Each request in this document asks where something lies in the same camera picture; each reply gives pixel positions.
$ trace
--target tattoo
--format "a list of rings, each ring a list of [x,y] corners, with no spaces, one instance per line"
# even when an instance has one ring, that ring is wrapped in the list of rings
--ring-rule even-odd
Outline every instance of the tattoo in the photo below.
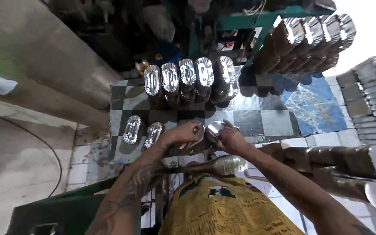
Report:
[[[95,219],[85,233],[86,235],[111,234],[115,224],[115,215],[119,211],[129,210],[133,212],[134,203],[148,193],[150,180],[159,166],[158,159],[168,148],[169,145],[164,147],[152,146],[151,150],[149,149],[150,151],[145,152],[149,157],[152,157],[153,162],[134,169],[115,200],[102,201]]]
[[[369,228],[365,226],[360,226],[356,224],[352,224],[352,227],[356,228],[362,235],[375,235]]]
[[[269,170],[262,169],[262,174],[269,180],[271,184],[289,201],[295,206],[304,206],[307,207],[307,204],[300,196],[295,195],[294,189],[291,187],[291,184],[284,180],[282,177],[279,177],[277,174],[272,173]]]

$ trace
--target stack of foil trays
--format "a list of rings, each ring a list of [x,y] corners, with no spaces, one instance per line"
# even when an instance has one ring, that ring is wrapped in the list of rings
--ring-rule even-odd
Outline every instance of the stack of foil trays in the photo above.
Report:
[[[158,141],[160,135],[165,132],[165,126],[162,123],[153,123],[148,128],[148,135],[144,141],[144,147],[150,148],[156,141]]]
[[[197,74],[195,72],[194,63],[190,59],[183,59],[179,62],[181,74],[180,80],[180,101],[182,106],[190,106],[195,101],[195,81]]]
[[[174,63],[162,65],[162,87],[164,100],[171,109],[179,107],[179,74]]]
[[[376,56],[337,76],[349,116],[363,145],[376,145]]]
[[[230,57],[220,56],[217,58],[216,67],[218,75],[212,85],[212,92],[210,102],[213,104],[226,101],[230,93],[234,92],[235,86],[237,87],[237,75],[234,69],[233,61]]]
[[[326,71],[337,64],[339,52],[352,44],[355,35],[347,14],[283,19],[256,53],[255,73]]]
[[[151,107],[163,107],[162,78],[158,66],[150,65],[144,70],[144,91]]]
[[[197,79],[195,81],[196,102],[206,103],[212,92],[214,83],[213,65],[210,59],[202,57],[195,61]]]

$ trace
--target checkered floor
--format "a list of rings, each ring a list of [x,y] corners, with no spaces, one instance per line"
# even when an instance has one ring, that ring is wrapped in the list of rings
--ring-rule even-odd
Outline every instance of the checkered floor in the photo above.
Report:
[[[144,137],[135,145],[122,144],[122,136],[128,118],[141,117],[146,126],[154,122],[164,123],[169,130],[178,121],[194,119],[205,126],[214,120],[227,119],[238,126],[251,143],[275,141],[300,136],[300,129],[293,113],[282,103],[280,96],[259,97],[257,87],[242,86],[240,93],[227,105],[195,104],[179,110],[151,110],[144,92],[144,79],[129,79],[112,86],[111,135],[112,152],[119,154],[124,163],[132,162],[140,155]]]

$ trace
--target cable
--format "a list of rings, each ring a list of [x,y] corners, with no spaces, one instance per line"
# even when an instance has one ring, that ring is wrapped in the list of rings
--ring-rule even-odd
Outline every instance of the cable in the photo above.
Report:
[[[259,5],[259,7],[258,7],[256,10],[253,10],[253,11],[254,11],[253,14],[255,14],[256,12],[258,12],[259,9],[261,9],[261,12],[259,12],[259,15],[258,15],[258,17],[256,17],[256,20],[258,20],[259,17],[261,16],[262,11],[264,10],[264,7],[265,7],[265,3],[266,3],[266,1],[267,1],[267,0],[264,0],[263,3],[261,2],[261,4]],[[250,14],[250,11],[251,11],[253,8],[251,8],[251,9],[249,9],[249,10],[243,9],[243,12],[244,12],[246,15],[253,15],[253,14]],[[242,58],[243,58],[244,50],[245,50],[245,49],[246,49],[246,45],[243,46],[243,53],[242,53],[242,56],[240,57],[240,60],[242,60]]]
[[[3,118],[2,116],[0,116],[0,119],[2,119],[2,120],[4,120],[4,121],[7,121],[7,122],[9,122],[9,123],[11,123],[11,124],[13,124],[14,126],[17,126],[17,127],[19,127],[20,129],[23,129],[24,131],[28,132],[30,135],[32,135],[32,136],[38,138],[41,142],[45,143],[45,145],[47,145],[47,146],[49,147],[49,149],[50,149],[50,150],[53,152],[53,154],[55,155],[56,160],[57,160],[58,163],[59,163],[60,174],[59,174],[59,180],[58,180],[58,182],[57,182],[55,188],[53,189],[53,191],[52,191],[52,192],[49,194],[49,196],[48,196],[48,197],[51,197],[52,194],[55,192],[55,190],[58,188],[58,186],[59,186],[59,184],[60,184],[60,180],[62,179],[62,171],[63,171],[63,170],[62,170],[62,164],[60,163],[60,159],[59,159],[59,157],[57,156],[55,150],[54,150],[54,149],[53,149],[53,148],[52,148],[52,147],[51,147],[46,141],[44,141],[42,138],[40,138],[40,137],[37,136],[36,134],[32,133],[31,131],[25,129],[24,127],[18,125],[17,123],[15,123],[15,122],[13,122],[13,121],[10,121],[10,120],[8,120],[8,119],[6,119],[6,118]]]

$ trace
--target black wire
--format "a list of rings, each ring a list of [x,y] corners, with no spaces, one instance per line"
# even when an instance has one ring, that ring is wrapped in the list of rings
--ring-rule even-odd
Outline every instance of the black wire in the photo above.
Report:
[[[42,138],[40,138],[40,137],[37,136],[36,134],[32,133],[31,131],[25,129],[24,127],[18,125],[17,123],[15,123],[15,122],[13,122],[13,121],[10,121],[10,120],[8,120],[8,119],[6,119],[6,118],[3,118],[2,116],[0,116],[0,119],[2,119],[2,120],[4,120],[4,121],[7,121],[7,122],[9,122],[9,123],[11,123],[11,124],[13,124],[14,126],[17,126],[17,127],[21,128],[21,129],[23,129],[24,131],[28,132],[30,135],[32,135],[32,136],[38,138],[41,142],[45,143],[45,145],[47,145],[47,146],[49,147],[49,149],[53,152],[53,154],[54,154],[55,157],[56,157],[56,160],[57,160],[58,163],[59,163],[60,174],[59,174],[59,180],[58,180],[58,182],[57,182],[55,188],[54,188],[53,191],[49,194],[48,197],[52,196],[52,194],[55,192],[55,190],[57,189],[57,187],[58,187],[59,184],[60,184],[60,180],[62,179],[62,171],[63,171],[63,170],[62,170],[62,164],[60,163],[60,159],[59,159],[59,157],[57,156],[55,150],[54,150],[54,149],[53,149],[53,148],[52,148],[52,147],[51,147],[46,141],[44,141]]]

